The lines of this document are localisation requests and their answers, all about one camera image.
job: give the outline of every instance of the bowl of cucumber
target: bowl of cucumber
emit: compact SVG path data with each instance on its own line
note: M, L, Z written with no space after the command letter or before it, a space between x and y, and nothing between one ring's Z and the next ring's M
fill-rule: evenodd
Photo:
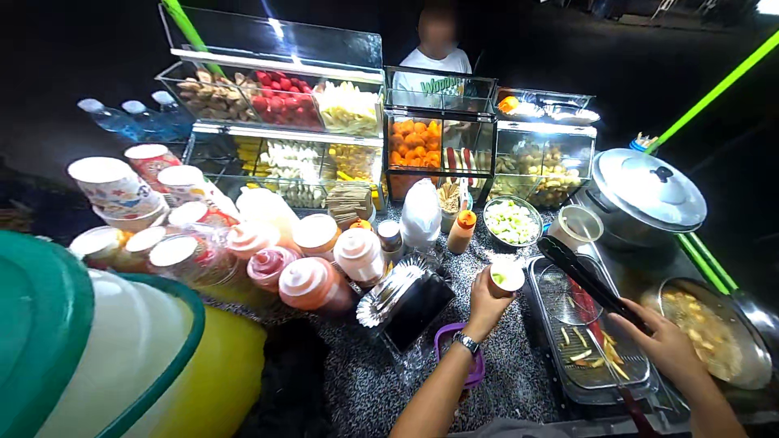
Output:
M487 231L498 242L515 248L533 245L544 226L538 210L516 196L496 196L485 205Z

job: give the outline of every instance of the watch strap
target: watch strap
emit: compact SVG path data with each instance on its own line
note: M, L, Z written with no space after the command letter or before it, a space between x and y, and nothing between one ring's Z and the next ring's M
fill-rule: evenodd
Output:
M463 334L461 331L457 331L452 339L460 342L462 345L465 345L465 348L467 348L472 355L475 355L476 351L479 350L479 343L471 339L471 337L467 336L466 334Z

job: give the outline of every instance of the vendor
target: vendor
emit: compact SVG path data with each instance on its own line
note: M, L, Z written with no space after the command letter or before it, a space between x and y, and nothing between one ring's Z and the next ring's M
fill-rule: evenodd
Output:
M390 433L391 437L446 436L452 424L468 367L473 362L471 342L481 343L498 323L513 296L494 297L487 289L489 272L480 272L471 285L471 317L459 337L436 366L422 387L400 414ZM635 302L622 299L625 306L637 313L654 331L652 337L619 315L609 317L617 323L647 353L652 363L682 392L689 403L693 436L707 438L727 436L746 438L728 402L698 359L686 334L659 313L645 309ZM496 419L472 433L454 436L510 438L565 438L567 435L553 427L511 419Z
M403 67L471 74L471 63L462 49L457 48L456 17L451 8L427 7L419 15L417 25L419 45L400 63ZM421 108L440 108L441 95L463 96L466 80L452 76L433 76L397 72L393 88L413 93L393 93L393 103ZM467 109L462 101L447 101L451 109ZM444 121L444 147L460 147L460 131L469 124Z

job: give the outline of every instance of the speckled countertop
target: speckled countertop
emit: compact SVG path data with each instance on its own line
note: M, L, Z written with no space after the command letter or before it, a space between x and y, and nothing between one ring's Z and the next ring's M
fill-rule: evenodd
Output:
M545 223L553 219L552 212L541 212L541 216ZM400 208L390 206L377 220L384 218L399 220ZM441 235L439 241L445 248L446 235ZM406 403L435 368L435 332L448 323L467 321L470 287L476 273L496 260L513 259L520 253L530 257L539 252L535 245L514 249L496 244L480 218L464 254L454 256L444 251L442 265L452 275L455 299L403 358L393 357L373 331L357 323L354 315L344 321L329 321L286 309L263 322L309 319L330 347L325 363L325 393L338 435L386 436ZM240 306L217 307L256 319ZM482 345L485 379L460 403L450 432L470 431L493 418L544 423L560 420L550 389L552 376L541 353L531 348L528 341L523 317L528 312L527 300L521 295Z

